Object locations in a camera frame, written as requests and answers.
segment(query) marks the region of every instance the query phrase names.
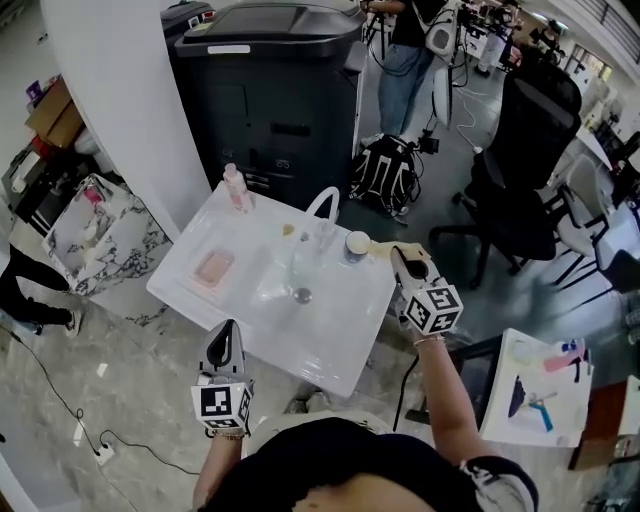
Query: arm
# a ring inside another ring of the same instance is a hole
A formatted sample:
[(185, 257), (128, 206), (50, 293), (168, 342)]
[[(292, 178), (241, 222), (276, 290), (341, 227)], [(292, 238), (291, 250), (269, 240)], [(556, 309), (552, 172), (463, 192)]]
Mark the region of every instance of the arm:
[(441, 337), (418, 344), (436, 449), (452, 464), (495, 453), (480, 438), (471, 400)]
[(199, 509), (215, 494), (224, 476), (240, 462), (242, 440), (216, 436), (193, 491), (193, 507)]
[(400, 14), (404, 11), (405, 5), (398, 0), (360, 2), (360, 8), (365, 11), (386, 12), (387, 14)]

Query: sneaker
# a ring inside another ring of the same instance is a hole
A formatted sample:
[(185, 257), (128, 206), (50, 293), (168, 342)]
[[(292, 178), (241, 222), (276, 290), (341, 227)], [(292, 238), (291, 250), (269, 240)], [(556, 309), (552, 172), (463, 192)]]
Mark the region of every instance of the sneaker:
[(376, 133), (375, 135), (372, 135), (371, 137), (364, 137), (364, 138), (360, 139), (360, 145), (363, 148), (366, 148), (367, 146), (370, 146), (371, 144), (373, 144), (375, 141), (380, 140), (383, 136), (384, 136), (383, 133)]
[(80, 332), (81, 323), (82, 312), (80, 310), (71, 311), (71, 322), (65, 326), (67, 329), (67, 337), (75, 338)]

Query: drain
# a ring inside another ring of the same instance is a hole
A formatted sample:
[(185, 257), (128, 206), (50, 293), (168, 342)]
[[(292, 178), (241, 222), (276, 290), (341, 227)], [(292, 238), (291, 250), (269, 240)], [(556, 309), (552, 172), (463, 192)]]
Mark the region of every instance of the drain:
[(311, 295), (311, 290), (309, 290), (309, 288), (298, 288), (293, 292), (293, 298), (296, 299), (298, 304), (309, 304), (313, 295)]

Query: power strip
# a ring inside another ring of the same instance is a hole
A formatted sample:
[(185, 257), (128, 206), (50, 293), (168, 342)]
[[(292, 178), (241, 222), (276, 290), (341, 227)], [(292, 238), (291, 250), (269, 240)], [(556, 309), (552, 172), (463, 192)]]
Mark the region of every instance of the power strip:
[(109, 462), (113, 456), (116, 454), (116, 451), (113, 448), (111, 443), (102, 443), (98, 448), (98, 455), (94, 454), (96, 461), (101, 466), (104, 466), (107, 462)]

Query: bracelet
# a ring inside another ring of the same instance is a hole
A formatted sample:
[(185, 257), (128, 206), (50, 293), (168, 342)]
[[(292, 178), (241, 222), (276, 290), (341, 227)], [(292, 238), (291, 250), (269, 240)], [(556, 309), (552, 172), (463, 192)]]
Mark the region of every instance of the bracelet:
[(245, 436), (244, 432), (242, 434), (225, 434), (224, 432), (220, 432), (218, 430), (212, 430), (211, 433), (213, 437), (220, 436), (228, 439), (229, 441), (240, 441)]
[(417, 341), (413, 342), (413, 346), (418, 348), (418, 345), (424, 343), (425, 341), (444, 341), (444, 336), (442, 334), (434, 334), (432, 336), (427, 336), (426, 338), (421, 338)]

